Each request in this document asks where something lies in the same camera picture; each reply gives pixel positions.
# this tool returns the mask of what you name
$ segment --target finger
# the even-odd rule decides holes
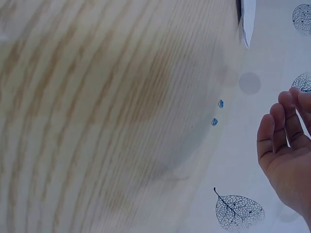
[[[285,110],[285,131],[290,146],[294,149],[310,147],[311,141],[305,136],[300,120],[296,113],[294,100],[290,92],[281,92],[278,96],[278,102],[283,105]]]
[[[311,93],[298,93],[298,100],[303,110],[307,113],[311,113]]]
[[[287,145],[285,133],[285,110],[282,104],[276,103],[270,109],[270,115],[273,116],[275,126],[272,138],[273,153],[284,155],[292,152],[292,149]]]
[[[305,94],[296,87],[292,87],[290,93],[293,97],[296,109],[311,135],[311,94]]]
[[[273,116],[266,114],[263,116],[257,132],[258,163],[265,174],[267,174],[269,165],[276,159],[272,144],[274,127],[275,122]]]

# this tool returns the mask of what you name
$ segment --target white surface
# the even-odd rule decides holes
[[[218,149],[179,233],[226,232],[215,215],[213,187],[221,195],[245,196],[263,206],[266,218],[250,228],[250,233],[309,233],[303,218],[280,202],[258,166],[256,154],[261,117],[280,91],[288,90],[296,77],[311,69],[311,37],[301,36],[292,22],[293,10],[302,3],[308,1],[258,1],[243,72],[257,74],[261,89],[252,96],[237,94]]]
[[[256,13],[256,0],[241,0],[243,37],[247,48],[251,45]]]

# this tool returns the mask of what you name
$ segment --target white paper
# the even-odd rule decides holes
[[[251,45],[256,14],[256,0],[241,0],[243,37],[247,48]]]

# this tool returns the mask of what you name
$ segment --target light wood board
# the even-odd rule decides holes
[[[0,232],[175,232],[236,90],[236,1],[4,0],[0,20]]]

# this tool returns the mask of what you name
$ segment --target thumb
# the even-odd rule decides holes
[[[304,111],[311,113],[311,93],[299,92],[298,101]]]

